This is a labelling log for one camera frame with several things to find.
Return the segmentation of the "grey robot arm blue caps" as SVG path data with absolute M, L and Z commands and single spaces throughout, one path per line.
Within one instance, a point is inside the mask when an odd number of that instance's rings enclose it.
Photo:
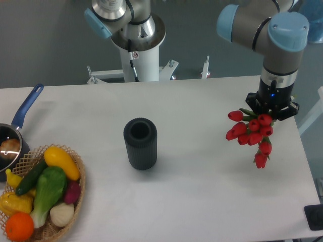
M 307 45 L 309 22 L 291 11 L 294 1 L 250 1 L 227 5 L 219 14 L 217 34 L 263 56 L 258 91 L 246 103 L 256 114 L 276 120 L 295 116 L 299 104 L 291 94 Z

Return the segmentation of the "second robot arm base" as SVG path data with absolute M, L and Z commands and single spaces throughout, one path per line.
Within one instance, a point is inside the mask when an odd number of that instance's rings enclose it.
M 92 1 L 84 12 L 90 28 L 101 38 L 128 51 L 147 51 L 166 36 L 162 19 L 151 11 L 151 1 Z

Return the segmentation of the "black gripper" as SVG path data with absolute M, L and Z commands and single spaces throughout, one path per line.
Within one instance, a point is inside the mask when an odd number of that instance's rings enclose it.
M 274 120 L 285 120 L 298 114 L 299 104 L 291 101 L 294 84 L 280 87 L 274 80 L 268 85 L 262 79 L 257 93 L 248 93 L 246 103 L 254 113 L 269 112 Z

